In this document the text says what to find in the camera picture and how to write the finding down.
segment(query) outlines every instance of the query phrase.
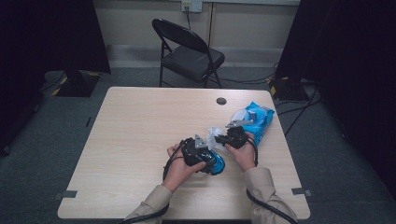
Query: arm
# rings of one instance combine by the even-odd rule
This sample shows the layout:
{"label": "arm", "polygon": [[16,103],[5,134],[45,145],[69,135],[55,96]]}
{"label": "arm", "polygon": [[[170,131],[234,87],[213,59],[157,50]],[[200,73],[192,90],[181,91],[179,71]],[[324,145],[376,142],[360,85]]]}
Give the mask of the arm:
{"label": "arm", "polygon": [[[167,149],[168,155],[171,156],[178,145],[169,147]],[[173,193],[177,188],[183,184],[189,177],[199,170],[202,170],[205,166],[205,162],[200,162],[193,166],[188,166],[183,160],[183,154],[179,151],[176,154],[177,159],[175,159],[168,170],[167,176],[161,185],[155,187],[155,189],[150,193],[150,195],[143,201],[127,218],[140,217],[144,215],[153,214],[155,212],[163,209],[167,204],[169,204]],[[148,219],[143,222],[145,224],[160,224],[162,219],[156,217],[153,219]]]}
{"label": "arm", "polygon": [[[254,139],[252,133],[247,133],[249,138]],[[270,170],[264,167],[256,167],[254,163],[255,153],[251,144],[246,143],[239,149],[230,145],[225,145],[227,150],[233,154],[233,158],[239,164],[241,171],[244,173],[247,190],[258,200],[272,205],[286,215],[297,221],[297,217],[291,208],[285,204],[282,199],[276,196],[274,182]],[[282,217],[273,212],[253,203],[251,210],[252,223],[289,223]]]}

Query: gray carpet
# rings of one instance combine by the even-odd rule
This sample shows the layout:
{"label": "gray carpet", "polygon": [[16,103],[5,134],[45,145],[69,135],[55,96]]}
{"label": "gray carpet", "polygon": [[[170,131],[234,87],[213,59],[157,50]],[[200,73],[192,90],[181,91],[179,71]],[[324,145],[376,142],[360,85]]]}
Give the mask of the gray carpet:
{"label": "gray carpet", "polygon": [[[272,68],[225,67],[220,68],[219,75],[251,80],[273,72]],[[108,88],[156,87],[158,74],[159,68],[113,68],[112,75],[100,78],[90,98],[51,96],[56,85],[43,91],[45,97],[39,111],[10,145],[10,155],[0,158],[0,223],[118,223],[61,220],[57,217],[60,201],[52,197],[67,188]],[[62,72],[47,73],[44,87],[61,75]],[[166,74],[166,79],[172,79],[178,87],[202,87],[171,73]],[[268,90],[264,83],[223,80],[222,84],[225,89]],[[216,84],[209,83],[209,88],[216,88]],[[305,86],[309,95],[314,88]],[[282,104],[276,110],[279,113],[299,106],[302,104]],[[298,113],[279,116],[284,131]],[[366,159],[342,134],[336,119],[320,102],[308,107],[286,136],[302,185],[314,194],[307,198],[311,217],[300,223],[396,223],[396,203]]]}

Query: black chair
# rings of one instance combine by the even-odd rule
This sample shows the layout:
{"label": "black chair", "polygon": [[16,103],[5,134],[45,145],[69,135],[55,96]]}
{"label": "black chair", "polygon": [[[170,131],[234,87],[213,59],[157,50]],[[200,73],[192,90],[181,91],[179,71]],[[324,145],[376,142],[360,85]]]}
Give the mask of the black chair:
{"label": "black chair", "polygon": [[[204,82],[204,87],[207,81],[211,80],[222,88],[216,70],[224,63],[223,53],[209,48],[195,32],[170,21],[154,19],[152,27],[162,41],[160,87],[163,83],[172,87],[163,81],[163,68],[165,67],[195,82]],[[165,39],[179,46],[172,50]]]}

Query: sleeve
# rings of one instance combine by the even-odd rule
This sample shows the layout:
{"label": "sleeve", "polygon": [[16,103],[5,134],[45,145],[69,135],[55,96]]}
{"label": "sleeve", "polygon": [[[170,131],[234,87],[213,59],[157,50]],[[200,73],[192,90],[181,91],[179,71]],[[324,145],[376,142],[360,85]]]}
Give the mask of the sleeve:
{"label": "sleeve", "polygon": [[[291,208],[276,195],[270,170],[264,167],[250,168],[244,172],[247,190],[258,200],[268,203],[297,221],[297,216]],[[280,224],[289,223],[283,217],[253,203],[251,223]]]}
{"label": "sleeve", "polygon": [[[158,185],[149,194],[145,201],[143,201],[131,214],[125,219],[132,217],[140,217],[148,214],[152,214],[163,209],[172,198],[172,192],[162,185]],[[140,224],[160,224],[163,220],[161,217],[156,217],[153,219],[148,219],[143,222],[137,222]]]}

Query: wooden table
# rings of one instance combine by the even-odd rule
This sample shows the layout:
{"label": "wooden table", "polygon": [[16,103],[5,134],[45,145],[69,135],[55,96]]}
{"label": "wooden table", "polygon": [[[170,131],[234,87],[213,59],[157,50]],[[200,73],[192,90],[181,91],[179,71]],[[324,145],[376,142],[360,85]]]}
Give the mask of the wooden table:
{"label": "wooden table", "polygon": [[[218,105],[223,97],[226,105]],[[275,108],[267,91],[113,87],[93,124],[63,198],[60,218],[125,218],[158,184],[168,160],[166,149],[196,134],[206,139],[234,112],[251,102]],[[193,174],[174,194],[163,219],[250,219],[251,201],[238,165],[227,151],[219,175]],[[259,166],[271,170],[277,195],[297,218],[310,211],[277,114],[259,144]]]}

